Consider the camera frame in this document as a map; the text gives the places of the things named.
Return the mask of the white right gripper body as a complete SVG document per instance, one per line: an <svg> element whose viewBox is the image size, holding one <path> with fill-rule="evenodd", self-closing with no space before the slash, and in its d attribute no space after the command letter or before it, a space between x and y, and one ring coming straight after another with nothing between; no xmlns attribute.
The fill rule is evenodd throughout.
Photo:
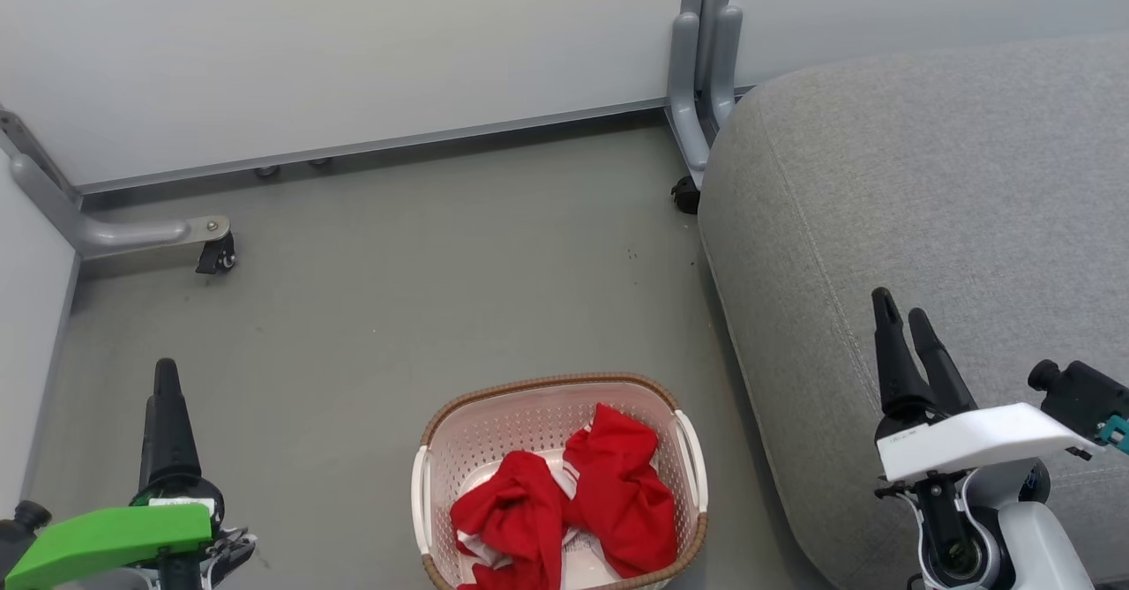
<svg viewBox="0 0 1129 590"><path fill-rule="evenodd" d="M1056 451L1100 453L1100 444L1029 404L1012 404L900 430L876 442L889 482L914 484L929 474L975 470Z"/></svg>

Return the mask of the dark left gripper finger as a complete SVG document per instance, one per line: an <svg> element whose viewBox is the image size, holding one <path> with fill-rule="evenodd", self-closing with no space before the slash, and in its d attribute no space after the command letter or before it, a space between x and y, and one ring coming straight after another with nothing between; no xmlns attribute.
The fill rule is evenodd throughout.
<svg viewBox="0 0 1129 590"><path fill-rule="evenodd" d="M154 463L154 424L156 424L156 405L154 405L156 397L150 396L146 400L146 412L145 412L145 440L142 440L141 449L141 461L140 467L138 467L138 485L140 487L146 487L149 485L150 477L152 477L152 463Z"/></svg>
<svg viewBox="0 0 1129 590"><path fill-rule="evenodd" d="M152 479L167 476L201 476L195 437L173 358L161 358L154 368Z"/></svg>

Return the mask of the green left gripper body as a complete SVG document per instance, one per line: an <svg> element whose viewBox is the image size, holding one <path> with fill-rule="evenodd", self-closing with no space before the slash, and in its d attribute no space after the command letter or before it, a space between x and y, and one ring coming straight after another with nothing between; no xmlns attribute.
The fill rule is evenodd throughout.
<svg viewBox="0 0 1129 590"><path fill-rule="evenodd" d="M100 507L37 530L5 590L54 590L128 572L146 590L215 590L257 551L247 528L224 528L221 490L201 476L167 476L126 507Z"/></svg>

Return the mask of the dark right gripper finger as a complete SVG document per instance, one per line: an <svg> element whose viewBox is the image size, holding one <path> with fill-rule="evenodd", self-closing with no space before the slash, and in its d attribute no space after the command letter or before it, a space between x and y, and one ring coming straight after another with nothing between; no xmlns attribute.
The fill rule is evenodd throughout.
<svg viewBox="0 0 1129 590"><path fill-rule="evenodd" d="M931 387L919 373L904 337L904 322L887 288L870 292L874 345L878 360L879 410L891 420L916 420L934 405Z"/></svg>
<svg viewBox="0 0 1129 590"><path fill-rule="evenodd" d="M955 416L977 410L975 398L937 336L928 314L920 308L912 309L908 314L908 326L914 338L916 356L926 370L939 412L946 416Z"/></svg>

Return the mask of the plain red garment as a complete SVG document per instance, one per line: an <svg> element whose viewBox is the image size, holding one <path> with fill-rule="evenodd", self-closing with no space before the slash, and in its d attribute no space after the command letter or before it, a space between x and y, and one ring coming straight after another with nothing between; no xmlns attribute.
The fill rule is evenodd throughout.
<svg viewBox="0 0 1129 590"><path fill-rule="evenodd" d="M658 435L605 404L590 424L564 443L564 464L576 474L570 523L599 541L618 576L653 574L679 555L677 507L653 467Z"/></svg>

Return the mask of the grey fabric sofa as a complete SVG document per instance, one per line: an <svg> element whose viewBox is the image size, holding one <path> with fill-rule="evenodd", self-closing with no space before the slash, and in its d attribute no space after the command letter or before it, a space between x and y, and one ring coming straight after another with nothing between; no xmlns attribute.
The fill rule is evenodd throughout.
<svg viewBox="0 0 1129 590"><path fill-rule="evenodd" d="M699 224L774 492L835 590L895 590L870 292L931 318L977 405L1038 362L1129 386L1129 30L860 59L749 93Z"/></svg>

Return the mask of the grey angled partition leg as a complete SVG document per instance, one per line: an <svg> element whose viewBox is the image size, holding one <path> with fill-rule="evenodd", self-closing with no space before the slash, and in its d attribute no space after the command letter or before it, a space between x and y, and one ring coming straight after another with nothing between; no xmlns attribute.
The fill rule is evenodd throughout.
<svg viewBox="0 0 1129 590"><path fill-rule="evenodd" d="M79 193L14 111L0 107L0 147L11 159L14 183L84 259L189 247L233 232L226 215L108 223L82 213Z"/></svg>

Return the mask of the white woven-rim laundry basket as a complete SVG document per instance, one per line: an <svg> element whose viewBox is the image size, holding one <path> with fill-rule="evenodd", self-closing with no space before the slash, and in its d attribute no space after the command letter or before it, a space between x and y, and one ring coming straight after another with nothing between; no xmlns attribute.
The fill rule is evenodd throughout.
<svg viewBox="0 0 1129 590"><path fill-rule="evenodd" d="M449 519L456 497L489 479L511 451L537 453L559 469L568 438L592 421L598 404L656 432L653 467L674 497L677 560L624 579L603 558L595 537L575 531L562 549L561 590L664 590L685 573L707 536L708 476L695 429L673 393L632 373L554 376L463 394L425 430L413 461L411 509L422 565L436 590L457 590L475 579L475 560L457 547Z"/></svg>

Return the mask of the red garment with white stripes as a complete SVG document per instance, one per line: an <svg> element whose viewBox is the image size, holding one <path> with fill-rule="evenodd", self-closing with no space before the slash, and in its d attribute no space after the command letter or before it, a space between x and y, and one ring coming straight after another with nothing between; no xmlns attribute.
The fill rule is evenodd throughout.
<svg viewBox="0 0 1129 590"><path fill-rule="evenodd" d="M560 590L570 500L549 464L511 451L449 511L457 547L475 556L475 576L457 590Z"/></svg>

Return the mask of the grey metal bottom rail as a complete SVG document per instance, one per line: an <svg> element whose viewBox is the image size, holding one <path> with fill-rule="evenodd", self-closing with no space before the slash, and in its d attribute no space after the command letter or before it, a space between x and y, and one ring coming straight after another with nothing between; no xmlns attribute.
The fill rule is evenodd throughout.
<svg viewBox="0 0 1129 590"><path fill-rule="evenodd" d="M355 153L371 153L380 151L392 151L411 146L428 146L443 143L443 141L455 141L464 138L476 138L492 135L492 133L505 133L511 131L524 131L532 127L545 127L545 125L561 123L579 123L579 121L609 117L620 115L633 115L644 111L660 111L666 105L665 97L648 99L642 102L628 102L618 105L603 105L598 108L586 108L586 111L572 111L564 113L551 113L545 116L523 117L508 121L508 123L488 123L471 125L471 127L452 129L452 131L434 131L428 133L415 133L411 137L390 138L378 141L364 141L349 146L336 146L315 151L301 151L295 153L279 153L262 157L262 159L248 159L240 161L226 161L205 167L170 169L170 171L159 171L156 175L121 177L116 180L105 180L105 183L88 183L77 185L75 188L81 196L100 195L102 193L116 190L132 190L137 187L150 187L150 185L164 183L180 183L181 180L192 180L196 177L230 175L236 171L250 171L250 169L266 167L283 167L283 165L295 161L315 161L322 159L338 159L338 157Z"/></svg>

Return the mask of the grey upright partition post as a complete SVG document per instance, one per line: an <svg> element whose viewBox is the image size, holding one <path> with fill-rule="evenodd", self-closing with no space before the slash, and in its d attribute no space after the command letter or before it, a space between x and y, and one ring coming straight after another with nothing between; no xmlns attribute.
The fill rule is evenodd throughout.
<svg viewBox="0 0 1129 590"><path fill-rule="evenodd" d="M730 0L681 0L672 25L665 115L699 190L711 141L739 99L742 8Z"/></svg>

